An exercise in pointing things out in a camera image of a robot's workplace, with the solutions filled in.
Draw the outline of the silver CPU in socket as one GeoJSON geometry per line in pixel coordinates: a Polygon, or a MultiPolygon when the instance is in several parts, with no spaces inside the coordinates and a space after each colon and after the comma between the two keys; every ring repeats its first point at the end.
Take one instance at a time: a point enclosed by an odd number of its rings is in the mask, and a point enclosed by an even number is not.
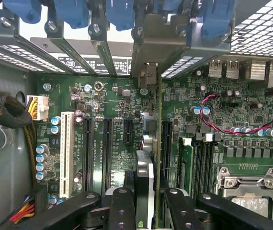
{"type": "Polygon", "coordinates": [[[233,203],[240,205],[248,210],[251,210],[259,215],[268,218],[269,215],[269,200],[262,197],[234,197],[231,200],[233,203]]]}

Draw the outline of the short PCIe expansion slot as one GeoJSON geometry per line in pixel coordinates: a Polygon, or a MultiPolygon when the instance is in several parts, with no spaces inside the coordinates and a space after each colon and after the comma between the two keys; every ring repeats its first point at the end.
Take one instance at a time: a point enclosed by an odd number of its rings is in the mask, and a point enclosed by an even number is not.
{"type": "Polygon", "coordinates": [[[133,119],[124,119],[124,127],[123,127],[123,141],[126,145],[132,144],[133,138],[133,119]]]}

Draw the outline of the green motherboard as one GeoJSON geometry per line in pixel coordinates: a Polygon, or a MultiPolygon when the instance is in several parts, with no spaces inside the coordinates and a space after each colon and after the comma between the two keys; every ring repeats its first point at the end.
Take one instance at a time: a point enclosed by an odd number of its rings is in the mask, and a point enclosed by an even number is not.
{"type": "MultiPolygon", "coordinates": [[[[61,113],[74,113],[73,197],[82,190],[83,120],[92,117],[93,188],[102,195],[103,119],[113,120],[111,186],[124,186],[125,172],[136,170],[136,151],[142,147],[143,116],[148,90],[135,79],[43,76],[38,94],[49,97],[47,122],[37,124],[37,175],[47,185],[49,206],[67,200],[59,195],[61,113]],[[123,141],[124,119],[133,119],[132,144],[123,141]]],[[[206,133],[221,138],[214,168],[227,166],[233,174],[260,175],[273,168],[273,88],[261,83],[183,76],[162,83],[162,122],[172,122],[170,179],[160,168],[160,189],[179,188],[180,138],[203,141],[206,133]]],[[[194,185],[194,153],[191,197],[194,185]]]]}

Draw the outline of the white power connector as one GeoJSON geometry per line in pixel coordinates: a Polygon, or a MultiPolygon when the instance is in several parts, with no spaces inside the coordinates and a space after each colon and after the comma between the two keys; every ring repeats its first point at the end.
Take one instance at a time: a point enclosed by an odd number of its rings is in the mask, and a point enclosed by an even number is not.
{"type": "Polygon", "coordinates": [[[49,113],[49,97],[27,95],[26,111],[31,115],[33,121],[47,121],[49,113]]]}

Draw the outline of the blue card retention clip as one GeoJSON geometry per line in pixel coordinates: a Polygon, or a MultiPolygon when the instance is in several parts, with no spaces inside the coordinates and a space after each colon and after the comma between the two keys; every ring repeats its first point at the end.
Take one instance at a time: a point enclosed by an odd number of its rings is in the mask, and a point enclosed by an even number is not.
{"type": "Polygon", "coordinates": [[[57,16],[72,29],[85,28],[89,24],[87,0],[54,0],[57,16]]]}
{"type": "Polygon", "coordinates": [[[236,0],[202,0],[198,18],[202,19],[202,37],[225,35],[233,17],[236,0]]]}
{"type": "Polygon", "coordinates": [[[41,20],[40,0],[2,0],[3,5],[25,23],[36,24],[41,20]]]}
{"type": "Polygon", "coordinates": [[[106,0],[106,18],[119,32],[132,29],[135,23],[134,0],[106,0]]]}
{"type": "Polygon", "coordinates": [[[162,9],[164,11],[174,11],[174,10],[178,9],[181,2],[182,2],[182,0],[163,0],[162,9]]]}

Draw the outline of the black and grey PC case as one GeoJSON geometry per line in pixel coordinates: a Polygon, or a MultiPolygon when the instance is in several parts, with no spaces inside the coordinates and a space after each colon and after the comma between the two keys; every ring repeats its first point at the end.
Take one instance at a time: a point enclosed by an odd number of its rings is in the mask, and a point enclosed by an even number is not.
{"type": "MultiPolygon", "coordinates": [[[[26,111],[27,95],[40,96],[39,80],[51,75],[138,82],[131,75],[132,31],[143,16],[159,14],[166,22],[173,15],[189,17],[186,50],[165,65],[162,83],[183,76],[208,77],[209,62],[218,59],[223,63],[222,78],[226,78],[226,61],[239,61],[238,80],[268,88],[273,0],[236,0],[228,31],[214,38],[202,37],[203,23],[198,18],[202,0],[182,0],[174,11],[164,11],[163,0],[134,0],[134,27],[120,32],[107,21],[106,0],[87,0],[89,24],[80,29],[72,29],[57,16],[54,0],[40,2],[41,20],[30,24],[0,0],[0,230],[14,230],[17,224],[62,203],[49,206],[47,185],[37,175],[37,124],[43,121],[33,121],[26,111]],[[264,81],[243,79],[244,64],[252,60],[266,62],[264,81]]],[[[159,216],[151,230],[172,230],[166,189],[160,189],[159,216]]],[[[197,197],[180,190],[192,199],[197,197]]]]}

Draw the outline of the white PCI expansion slot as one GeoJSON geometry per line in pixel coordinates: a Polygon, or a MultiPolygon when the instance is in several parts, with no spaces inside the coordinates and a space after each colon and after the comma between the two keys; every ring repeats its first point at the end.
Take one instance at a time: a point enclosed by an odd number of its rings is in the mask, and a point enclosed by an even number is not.
{"type": "Polygon", "coordinates": [[[59,195],[69,199],[73,190],[74,113],[61,113],[59,195]]]}

